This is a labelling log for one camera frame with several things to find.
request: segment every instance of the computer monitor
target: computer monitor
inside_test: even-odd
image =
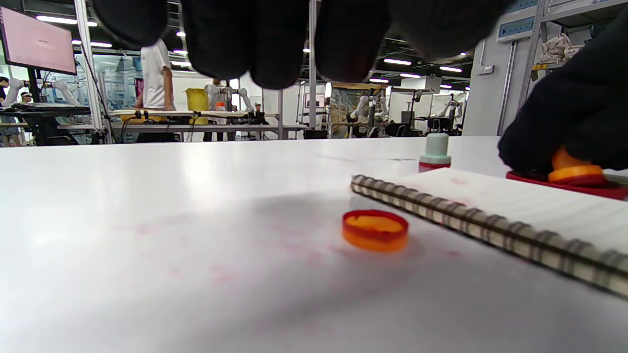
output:
[[[7,64],[76,75],[72,32],[0,7]]]

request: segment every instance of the notebook page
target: notebook page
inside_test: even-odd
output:
[[[390,182],[628,253],[628,202],[449,168]]]

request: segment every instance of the black glove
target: black glove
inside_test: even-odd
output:
[[[602,168],[628,168],[628,9],[564,67],[541,80],[499,142],[516,171],[552,170],[561,145]]]
[[[324,0],[317,23],[318,72],[331,80],[367,77],[393,24],[425,59],[475,46],[514,0]],[[188,57],[210,77],[246,71],[263,88],[295,82],[303,62],[308,0],[181,0]],[[165,31],[166,0],[94,0],[106,28],[150,46]]]

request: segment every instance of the yellow bin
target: yellow bin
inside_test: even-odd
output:
[[[209,110],[209,97],[204,89],[187,89],[185,93],[188,95],[188,110],[202,112]],[[207,125],[206,117],[198,117],[196,122],[194,118],[190,119],[190,124]]]

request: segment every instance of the cloth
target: cloth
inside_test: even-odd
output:
[[[141,50],[142,71],[144,74],[144,108],[164,109],[166,91],[163,85],[163,69],[170,68],[168,48],[163,40]]]
[[[5,124],[15,123],[15,117],[13,116],[0,116],[0,120],[2,120],[2,122]],[[17,127],[12,127],[12,126],[10,128],[1,127],[0,135],[3,135],[3,136],[19,135],[19,129]]]

